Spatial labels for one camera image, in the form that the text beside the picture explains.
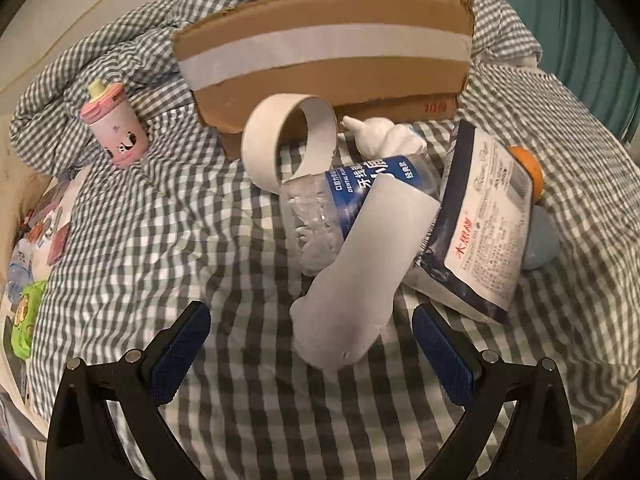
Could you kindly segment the grey seal plush toy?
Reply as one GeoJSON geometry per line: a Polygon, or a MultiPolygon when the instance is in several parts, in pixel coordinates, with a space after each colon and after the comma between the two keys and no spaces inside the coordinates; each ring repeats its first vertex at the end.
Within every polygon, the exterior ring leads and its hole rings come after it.
{"type": "Polygon", "coordinates": [[[385,117],[365,120],[344,116],[342,126],[354,138],[360,155],[367,160],[390,156],[422,155],[426,141],[413,128],[385,117]]]}

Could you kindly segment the checkered bed sheet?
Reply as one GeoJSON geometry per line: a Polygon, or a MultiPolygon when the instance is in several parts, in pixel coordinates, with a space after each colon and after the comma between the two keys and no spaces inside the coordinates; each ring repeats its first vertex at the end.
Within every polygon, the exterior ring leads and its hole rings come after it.
{"type": "MultiPolygon", "coordinates": [[[[134,81],[152,146],[114,168],[78,116],[95,73],[47,70],[11,125],[15,151],[39,172],[89,167],[38,315],[34,411],[50,417],[69,359],[117,360],[198,299],[212,330],[164,414],[206,477],[413,478],[459,416],[411,336],[418,296],[397,293],[390,324],[356,366],[332,376],[308,367],[288,316],[307,281],[286,252],[278,201],[224,157],[176,73],[134,81]]],[[[459,115],[538,158],[561,252],[522,276],[503,326],[448,321],[509,361],[550,356],[574,423],[588,425],[639,370],[638,167],[543,73],[474,66],[459,115]]]]}

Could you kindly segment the white blue snack bag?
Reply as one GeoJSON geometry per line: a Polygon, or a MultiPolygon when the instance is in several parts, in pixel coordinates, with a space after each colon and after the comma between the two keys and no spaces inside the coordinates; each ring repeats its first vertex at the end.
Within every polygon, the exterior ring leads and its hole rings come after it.
{"type": "Polygon", "coordinates": [[[533,194],[532,177],[504,145],[470,122],[458,122],[439,211],[404,283],[472,320],[506,322],[533,194]]]}

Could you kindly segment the colourful picture book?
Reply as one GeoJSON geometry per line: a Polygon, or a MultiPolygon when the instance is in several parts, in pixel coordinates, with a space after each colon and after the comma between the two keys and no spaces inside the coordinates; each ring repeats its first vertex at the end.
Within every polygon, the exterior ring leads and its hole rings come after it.
{"type": "Polygon", "coordinates": [[[90,167],[73,179],[53,180],[27,209],[14,237],[2,287],[2,344],[9,378],[2,387],[29,404],[27,363],[32,356],[40,302],[53,266],[64,254],[70,217],[90,167]]]}

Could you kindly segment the white paper sheet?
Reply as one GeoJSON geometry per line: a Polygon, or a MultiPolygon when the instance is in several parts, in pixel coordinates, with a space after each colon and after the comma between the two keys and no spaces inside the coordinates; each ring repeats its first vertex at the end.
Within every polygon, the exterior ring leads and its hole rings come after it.
{"type": "Polygon", "coordinates": [[[440,203],[389,174],[378,177],[336,259],[290,309],[293,348],[308,365],[334,373],[360,361],[393,313],[440,203]]]}

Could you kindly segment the orange ball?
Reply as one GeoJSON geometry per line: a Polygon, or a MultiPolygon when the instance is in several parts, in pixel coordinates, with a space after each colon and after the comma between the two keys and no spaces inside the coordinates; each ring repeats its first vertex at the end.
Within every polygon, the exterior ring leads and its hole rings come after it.
{"type": "Polygon", "coordinates": [[[533,199],[535,203],[539,202],[542,191],[544,190],[544,172],[542,171],[541,164],[535,155],[527,148],[523,148],[522,146],[509,146],[508,150],[532,177],[533,199]]]}

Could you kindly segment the pink toddler sippy cup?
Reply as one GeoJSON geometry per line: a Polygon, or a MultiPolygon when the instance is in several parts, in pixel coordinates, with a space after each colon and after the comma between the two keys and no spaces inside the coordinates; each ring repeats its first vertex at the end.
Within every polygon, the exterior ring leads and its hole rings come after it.
{"type": "Polygon", "coordinates": [[[81,120],[91,129],[108,159],[124,169],[142,159],[149,137],[126,96],[121,82],[88,85],[89,101],[80,110],[81,120]]]}

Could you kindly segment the grey checkered duvet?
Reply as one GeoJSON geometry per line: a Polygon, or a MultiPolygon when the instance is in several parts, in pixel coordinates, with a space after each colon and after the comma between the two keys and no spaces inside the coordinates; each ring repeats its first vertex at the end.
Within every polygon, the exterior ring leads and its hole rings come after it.
{"type": "MultiPolygon", "coordinates": [[[[143,125],[193,103],[171,39],[218,11],[255,0],[157,0],[145,3],[78,41],[52,61],[18,100],[10,123],[14,154],[56,176],[98,154],[79,117],[90,82],[120,82],[143,125]]],[[[506,0],[474,0],[472,57],[487,63],[535,66],[542,47],[506,0]]]]}

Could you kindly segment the clear plastic water bottle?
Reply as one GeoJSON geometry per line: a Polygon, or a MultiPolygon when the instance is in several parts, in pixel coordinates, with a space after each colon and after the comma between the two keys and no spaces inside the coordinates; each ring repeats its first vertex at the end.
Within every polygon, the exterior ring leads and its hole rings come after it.
{"type": "Polygon", "coordinates": [[[375,178],[381,174],[389,174],[429,196],[438,195],[439,173],[423,155],[365,160],[282,185],[280,207],[286,244],[303,274],[314,276],[335,260],[375,178]]]}

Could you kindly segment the white tape roll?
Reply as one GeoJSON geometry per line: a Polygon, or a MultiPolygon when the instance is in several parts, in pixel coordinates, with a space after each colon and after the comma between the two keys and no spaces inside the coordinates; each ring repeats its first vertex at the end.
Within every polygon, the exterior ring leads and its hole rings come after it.
{"type": "Polygon", "coordinates": [[[315,96],[277,93],[250,113],[242,134],[241,159],[254,185],[278,194],[286,180],[321,174],[332,165],[337,144],[337,119],[333,107],[315,96]],[[303,148],[292,174],[279,166],[285,148],[303,148]]]}

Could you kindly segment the teal curtain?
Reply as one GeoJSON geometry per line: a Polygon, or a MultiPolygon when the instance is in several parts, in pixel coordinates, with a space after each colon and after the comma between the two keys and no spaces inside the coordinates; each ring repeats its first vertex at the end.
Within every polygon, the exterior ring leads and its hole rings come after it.
{"type": "Polygon", "coordinates": [[[639,72],[593,0],[506,0],[541,44],[555,74],[618,140],[639,125],[639,72]]]}

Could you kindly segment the brown cardboard box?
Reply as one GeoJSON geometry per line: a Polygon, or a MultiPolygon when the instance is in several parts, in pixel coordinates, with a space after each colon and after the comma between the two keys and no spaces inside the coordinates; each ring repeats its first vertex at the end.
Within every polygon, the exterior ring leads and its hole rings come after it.
{"type": "Polygon", "coordinates": [[[422,122],[454,116],[469,78],[473,0],[257,0],[172,40],[203,124],[228,159],[276,93],[316,96],[337,116],[422,122]]]}

